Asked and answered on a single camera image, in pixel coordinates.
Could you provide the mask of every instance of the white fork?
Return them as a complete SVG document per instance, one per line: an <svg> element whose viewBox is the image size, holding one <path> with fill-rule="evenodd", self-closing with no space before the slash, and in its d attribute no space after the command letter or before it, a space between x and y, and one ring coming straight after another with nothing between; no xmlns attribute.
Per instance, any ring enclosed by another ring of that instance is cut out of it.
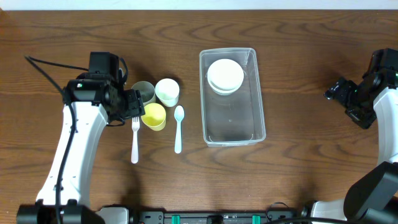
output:
<svg viewBox="0 0 398 224"><path fill-rule="evenodd" d="M139 118L133 118L131 122L132 129L132 151L131 151L131 162L136 164L138 162L138 139L137 132L139 129Z"/></svg>

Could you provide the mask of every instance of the clear plastic container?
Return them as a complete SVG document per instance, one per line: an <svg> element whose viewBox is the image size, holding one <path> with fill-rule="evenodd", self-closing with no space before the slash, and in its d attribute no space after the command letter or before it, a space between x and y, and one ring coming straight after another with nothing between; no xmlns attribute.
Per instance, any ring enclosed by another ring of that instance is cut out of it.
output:
<svg viewBox="0 0 398 224"><path fill-rule="evenodd" d="M207 70L219 59L231 59L244 71L241 87L228 96L215 93ZM203 138L209 147L247 146L266 138L256 51L252 48L210 49L200 52L200 96Z"/></svg>

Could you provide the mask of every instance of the spoon handle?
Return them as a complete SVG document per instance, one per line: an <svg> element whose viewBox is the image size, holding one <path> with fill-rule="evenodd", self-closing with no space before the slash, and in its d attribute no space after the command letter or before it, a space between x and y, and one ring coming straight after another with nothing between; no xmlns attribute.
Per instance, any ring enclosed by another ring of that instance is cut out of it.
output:
<svg viewBox="0 0 398 224"><path fill-rule="evenodd" d="M180 154L182 151L182 142L181 142L181 121L177 121L177 132L175 133L175 145L174 152Z"/></svg>

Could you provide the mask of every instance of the wood grain surface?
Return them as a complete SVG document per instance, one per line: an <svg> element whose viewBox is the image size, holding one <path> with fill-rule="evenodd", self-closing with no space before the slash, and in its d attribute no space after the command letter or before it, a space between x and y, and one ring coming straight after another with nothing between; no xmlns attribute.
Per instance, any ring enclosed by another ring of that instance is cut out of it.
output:
<svg viewBox="0 0 398 224"><path fill-rule="evenodd" d="M106 128L91 178L92 209L265 210L283 201L343 198L377 162L377 123L362 130L323 92L344 76L361 81L374 50L398 48L397 11L35 11L0 12L0 223L34 203L62 127L61 97L23 58L81 67L91 51L123 57L131 76L180 82L183 152L167 125L139 131L130 162L131 123ZM266 140L209 148L203 140L199 53L221 47L257 52ZM60 86L79 72L43 68Z"/></svg>

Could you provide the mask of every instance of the plastic spoon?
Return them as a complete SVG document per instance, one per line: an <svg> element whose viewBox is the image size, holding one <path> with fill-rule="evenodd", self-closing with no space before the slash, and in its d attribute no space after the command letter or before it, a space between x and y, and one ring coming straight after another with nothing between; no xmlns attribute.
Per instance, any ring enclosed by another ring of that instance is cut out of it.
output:
<svg viewBox="0 0 398 224"><path fill-rule="evenodd" d="M182 151L182 141L181 141L181 121L184 119L185 113L184 108L178 105L174 111L174 118L177 121L177 132L175 133L175 145L174 152L180 154Z"/></svg>

